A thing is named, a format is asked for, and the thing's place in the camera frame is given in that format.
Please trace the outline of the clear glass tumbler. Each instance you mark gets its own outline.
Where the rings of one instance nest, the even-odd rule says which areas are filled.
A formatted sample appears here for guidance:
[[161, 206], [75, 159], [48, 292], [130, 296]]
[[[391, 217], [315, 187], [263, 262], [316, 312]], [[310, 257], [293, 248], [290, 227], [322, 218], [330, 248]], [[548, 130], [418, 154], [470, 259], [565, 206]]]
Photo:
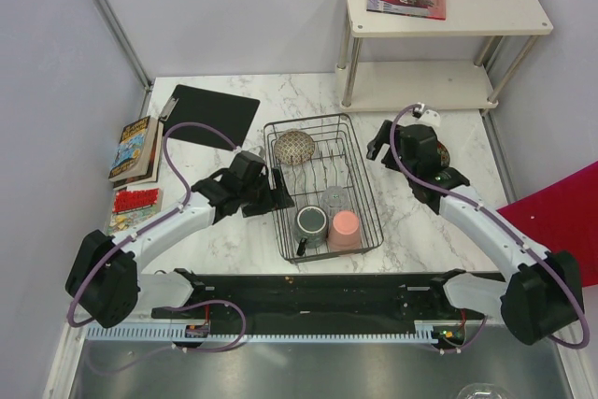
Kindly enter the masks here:
[[340, 186], [327, 188], [321, 196], [321, 207], [332, 217], [342, 210], [348, 210], [348, 191]]

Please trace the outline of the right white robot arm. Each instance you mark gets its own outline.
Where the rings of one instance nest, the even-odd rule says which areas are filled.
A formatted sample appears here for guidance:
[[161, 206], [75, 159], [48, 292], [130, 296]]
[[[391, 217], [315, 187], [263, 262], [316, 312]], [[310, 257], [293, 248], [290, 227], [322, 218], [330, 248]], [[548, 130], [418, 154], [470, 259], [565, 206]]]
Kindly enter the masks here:
[[464, 308], [501, 320], [525, 345], [544, 338], [569, 349], [589, 345], [580, 270], [570, 252], [550, 251], [485, 207], [469, 180], [443, 162], [432, 127], [384, 121], [367, 145], [367, 159], [378, 158], [384, 146], [384, 166], [402, 173], [415, 198], [457, 226], [503, 276], [447, 272], [427, 297], [435, 316], [449, 318]]

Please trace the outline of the black wire dish rack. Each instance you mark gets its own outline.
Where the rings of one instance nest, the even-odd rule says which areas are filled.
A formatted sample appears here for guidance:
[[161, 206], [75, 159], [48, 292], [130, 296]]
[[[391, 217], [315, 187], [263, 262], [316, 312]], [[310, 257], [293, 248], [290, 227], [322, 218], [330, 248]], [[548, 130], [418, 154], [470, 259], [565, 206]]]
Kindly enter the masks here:
[[[278, 249], [292, 264], [366, 253], [384, 241], [376, 200], [363, 156], [347, 114], [329, 114], [273, 121], [263, 128], [266, 161], [280, 175], [293, 207], [274, 213]], [[306, 207], [320, 207], [332, 225], [337, 213], [348, 210], [359, 221], [360, 246], [332, 249], [328, 241], [302, 243], [295, 225]]]

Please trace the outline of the red floral plate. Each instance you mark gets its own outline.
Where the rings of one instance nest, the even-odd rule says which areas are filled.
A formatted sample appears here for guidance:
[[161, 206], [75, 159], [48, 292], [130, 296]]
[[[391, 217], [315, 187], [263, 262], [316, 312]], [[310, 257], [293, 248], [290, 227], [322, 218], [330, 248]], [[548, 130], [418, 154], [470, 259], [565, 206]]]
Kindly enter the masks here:
[[440, 141], [437, 142], [437, 152], [440, 158], [440, 164], [443, 168], [450, 166], [450, 154], [448, 148]]

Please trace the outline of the pink plastic cup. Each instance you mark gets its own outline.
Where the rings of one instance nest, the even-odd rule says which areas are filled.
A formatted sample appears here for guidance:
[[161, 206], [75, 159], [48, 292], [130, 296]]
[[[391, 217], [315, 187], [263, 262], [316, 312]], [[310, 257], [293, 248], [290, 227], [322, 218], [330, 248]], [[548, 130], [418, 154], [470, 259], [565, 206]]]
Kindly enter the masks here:
[[346, 251], [362, 247], [361, 224], [354, 212], [341, 210], [334, 215], [327, 244], [333, 251]]

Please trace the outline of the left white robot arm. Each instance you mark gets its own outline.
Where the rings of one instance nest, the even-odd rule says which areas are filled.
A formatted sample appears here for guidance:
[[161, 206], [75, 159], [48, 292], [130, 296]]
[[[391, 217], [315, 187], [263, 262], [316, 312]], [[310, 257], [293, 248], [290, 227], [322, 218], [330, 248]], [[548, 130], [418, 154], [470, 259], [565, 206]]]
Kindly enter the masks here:
[[142, 223], [115, 235], [87, 234], [65, 284], [71, 306], [81, 306], [104, 328], [144, 309], [197, 317], [206, 303], [201, 291], [179, 273], [148, 275], [145, 267], [187, 236], [236, 212], [253, 217], [293, 205], [280, 169], [242, 150], [229, 167], [197, 181], [181, 200]]

